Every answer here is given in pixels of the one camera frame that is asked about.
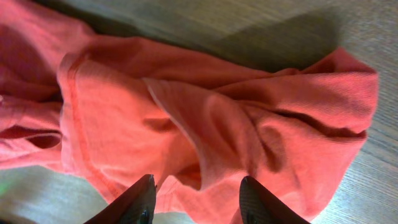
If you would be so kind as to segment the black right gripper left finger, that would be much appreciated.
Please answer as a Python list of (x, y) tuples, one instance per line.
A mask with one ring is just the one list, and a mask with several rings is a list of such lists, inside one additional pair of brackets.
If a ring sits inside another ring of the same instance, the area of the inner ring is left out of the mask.
[(146, 174), (85, 224), (152, 224), (155, 204), (154, 176)]

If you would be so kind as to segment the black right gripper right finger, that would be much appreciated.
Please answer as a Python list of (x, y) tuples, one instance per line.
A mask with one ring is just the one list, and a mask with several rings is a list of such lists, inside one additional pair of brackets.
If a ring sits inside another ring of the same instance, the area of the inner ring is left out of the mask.
[(241, 181), (239, 209), (244, 224), (310, 224), (251, 176)]

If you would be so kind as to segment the orange soccer t-shirt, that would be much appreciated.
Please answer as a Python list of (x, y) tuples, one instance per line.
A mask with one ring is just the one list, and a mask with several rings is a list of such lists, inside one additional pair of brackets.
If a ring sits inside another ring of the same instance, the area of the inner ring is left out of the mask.
[(313, 220), (366, 141), (377, 87), (343, 49), (268, 73), (1, 1), (1, 168), (77, 175), (107, 202), (153, 174), (156, 212), (197, 223), (240, 223), (245, 175)]

